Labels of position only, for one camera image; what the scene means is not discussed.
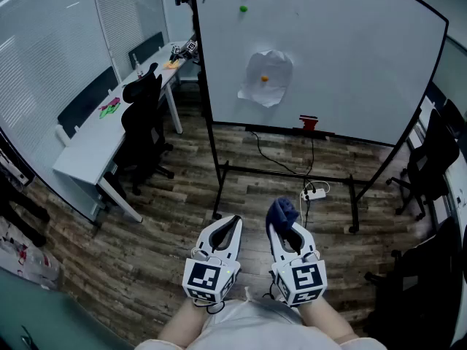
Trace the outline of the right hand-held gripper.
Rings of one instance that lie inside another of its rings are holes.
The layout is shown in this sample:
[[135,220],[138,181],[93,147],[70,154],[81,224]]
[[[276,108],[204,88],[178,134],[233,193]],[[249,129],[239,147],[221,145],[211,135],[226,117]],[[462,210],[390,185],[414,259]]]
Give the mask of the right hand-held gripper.
[[325,262],[319,258],[312,234],[294,223],[291,228],[291,248],[297,254],[305,254],[286,261],[290,252],[284,238],[270,224],[269,242],[275,263],[272,265],[274,283],[289,307],[299,307],[318,299],[327,289]]

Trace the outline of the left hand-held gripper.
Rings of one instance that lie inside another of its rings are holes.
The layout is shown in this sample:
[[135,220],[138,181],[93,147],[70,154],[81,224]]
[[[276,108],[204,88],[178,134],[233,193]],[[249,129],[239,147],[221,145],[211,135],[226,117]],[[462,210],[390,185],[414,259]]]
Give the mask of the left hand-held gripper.
[[[236,261],[242,237],[242,218],[223,217],[204,228],[191,258],[186,259],[182,287],[201,304],[220,304],[234,285],[241,265]],[[221,260],[208,253],[221,252]]]

